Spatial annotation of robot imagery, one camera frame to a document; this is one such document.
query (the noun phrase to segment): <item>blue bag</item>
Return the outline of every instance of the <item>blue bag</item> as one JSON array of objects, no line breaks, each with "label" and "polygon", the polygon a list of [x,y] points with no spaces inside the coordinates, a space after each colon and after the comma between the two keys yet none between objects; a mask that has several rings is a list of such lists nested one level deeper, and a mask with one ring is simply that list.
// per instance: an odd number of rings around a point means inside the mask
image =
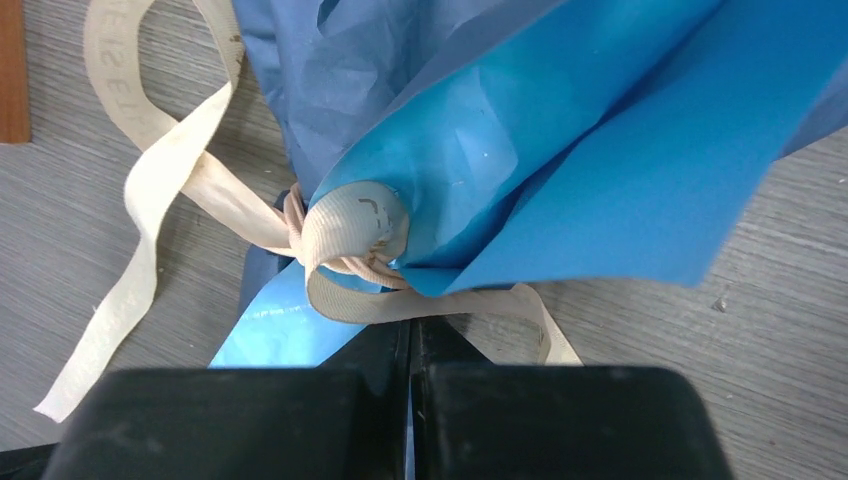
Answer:
[{"label": "blue bag", "polygon": [[[396,267],[425,295],[598,276],[694,285],[770,163],[848,123],[841,0],[235,9],[307,198],[365,180],[397,191],[411,223]],[[219,358],[299,324],[280,314],[240,333],[269,301],[302,298],[278,262],[248,254],[253,302]],[[315,324],[335,348],[349,338]]]}]

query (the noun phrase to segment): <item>black object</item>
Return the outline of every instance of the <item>black object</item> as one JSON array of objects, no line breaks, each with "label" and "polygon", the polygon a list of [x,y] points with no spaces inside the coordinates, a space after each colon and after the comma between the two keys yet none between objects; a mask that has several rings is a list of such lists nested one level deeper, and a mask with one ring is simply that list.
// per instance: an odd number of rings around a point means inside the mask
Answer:
[{"label": "black object", "polygon": [[410,391],[420,479],[732,478],[680,375],[495,366],[427,319],[369,326],[315,369],[108,375],[52,455],[0,454],[0,480],[401,479]]}]

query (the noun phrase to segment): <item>tied knot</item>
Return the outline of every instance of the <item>tied knot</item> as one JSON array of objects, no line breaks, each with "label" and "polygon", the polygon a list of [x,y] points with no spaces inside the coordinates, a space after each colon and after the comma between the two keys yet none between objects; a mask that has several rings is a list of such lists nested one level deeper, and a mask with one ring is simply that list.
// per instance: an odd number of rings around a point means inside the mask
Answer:
[{"label": "tied knot", "polygon": [[[289,244],[292,254],[303,265],[303,223],[306,220],[306,209],[303,208],[303,194],[300,185],[295,183],[283,200],[282,219],[289,231]],[[392,290],[406,290],[409,284],[392,270],[388,263],[393,259],[380,253],[381,245],[374,245],[365,257],[342,257],[322,265],[327,269],[345,274],[356,275],[366,282],[382,285]]]}]

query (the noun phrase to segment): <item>gray floor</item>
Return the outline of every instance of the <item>gray floor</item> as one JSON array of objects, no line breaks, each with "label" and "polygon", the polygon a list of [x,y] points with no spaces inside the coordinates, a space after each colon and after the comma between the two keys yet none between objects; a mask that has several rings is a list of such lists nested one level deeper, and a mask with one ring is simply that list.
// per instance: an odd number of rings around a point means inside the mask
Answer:
[{"label": "gray floor", "polygon": [[[30,408],[136,242],[121,193],[138,153],[87,83],[83,2],[25,3],[34,142],[0,146],[0,450],[61,433]],[[219,85],[210,39],[187,0],[157,2],[142,43],[148,91],[173,113]],[[292,178],[255,83],[244,87],[212,150],[271,198]],[[740,478],[848,477],[846,158],[843,131],[778,163],[699,289],[539,286],[587,362],[688,375]],[[115,368],[202,366],[234,323],[244,242],[179,199],[160,245],[160,297]],[[534,354],[529,326],[456,323],[496,359]]]}]

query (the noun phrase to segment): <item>wooden block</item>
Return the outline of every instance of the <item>wooden block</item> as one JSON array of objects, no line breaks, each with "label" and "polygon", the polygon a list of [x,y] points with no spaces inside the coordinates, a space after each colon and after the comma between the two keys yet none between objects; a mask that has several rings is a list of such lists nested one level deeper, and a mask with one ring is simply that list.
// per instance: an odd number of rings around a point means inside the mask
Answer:
[{"label": "wooden block", "polygon": [[0,0],[0,143],[30,138],[23,0]]}]

